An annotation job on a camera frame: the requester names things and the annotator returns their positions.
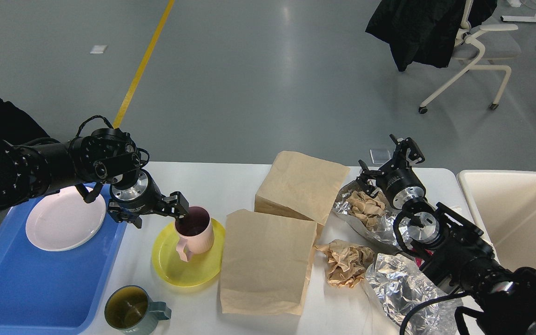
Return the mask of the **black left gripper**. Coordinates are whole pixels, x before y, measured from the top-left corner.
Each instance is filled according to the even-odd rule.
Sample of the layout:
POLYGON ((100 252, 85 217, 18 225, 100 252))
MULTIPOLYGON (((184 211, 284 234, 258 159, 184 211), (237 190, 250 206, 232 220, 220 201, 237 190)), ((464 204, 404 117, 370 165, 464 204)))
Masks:
POLYGON ((189 203, 180 191, 165 196, 160 193, 155 181, 146 170, 134 174, 132 184, 110 186, 110 201, 107 214, 116 222, 128 222, 142 228, 143 214, 157 214, 183 219, 189 214, 189 203))

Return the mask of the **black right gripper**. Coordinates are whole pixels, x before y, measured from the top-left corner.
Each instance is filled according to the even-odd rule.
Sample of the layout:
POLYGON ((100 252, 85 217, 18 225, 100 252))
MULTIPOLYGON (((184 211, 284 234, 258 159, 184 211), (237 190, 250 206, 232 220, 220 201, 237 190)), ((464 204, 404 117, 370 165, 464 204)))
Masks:
POLYGON ((421 180, 411 169, 413 165, 421 164, 425 161, 425 155, 417 143, 409 136, 407 138, 389 137, 396 144, 389 172, 384 163, 378 170, 370 170, 364 161, 359 161, 362 168, 356 182, 363 192, 374 199, 381 191, 388 200, 392 208, 402 210, 409 200, 418 199, 426 201, 426 188, 421 180))

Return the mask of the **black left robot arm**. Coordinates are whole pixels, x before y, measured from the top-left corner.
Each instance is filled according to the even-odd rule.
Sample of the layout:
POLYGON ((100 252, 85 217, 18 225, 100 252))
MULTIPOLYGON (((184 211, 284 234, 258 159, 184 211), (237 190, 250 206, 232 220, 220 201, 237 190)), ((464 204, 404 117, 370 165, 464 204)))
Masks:
POLYGON ((189 204, 179 191, 163 195, 145 170, 147 151, 128 132, 106 127, 68 142, 51 138, 13 146, 0 138, 0 212, 40 196, 75 187, 92 203, 110 187, 107 212, 117 223, 142 227, 142 215, 183 219, 189 204))

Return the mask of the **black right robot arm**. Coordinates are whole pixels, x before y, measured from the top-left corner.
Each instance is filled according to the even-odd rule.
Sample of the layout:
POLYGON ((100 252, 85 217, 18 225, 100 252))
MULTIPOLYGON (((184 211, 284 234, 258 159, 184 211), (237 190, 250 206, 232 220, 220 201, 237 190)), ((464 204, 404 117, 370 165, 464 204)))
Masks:
POLYGON ((372 198, 382 191, 398 210, 393 235, 400 250, 423 260, 420 270, 435 285, 449 288, 447 295, 414 307, 402 320, 400 334, 420 310, 470 295, 481 310, 455 309, 460 334, 468 334, 467 315, 486 335, 536 335, 536 269, 505 269, 482 238, 482 229, 445 204, 429 204, 411 167, 425 161, 417 143, 409 137, 391 139, 396 144, 391 159, 377 170, 359 161, 362 171, 356 182, 372 198))

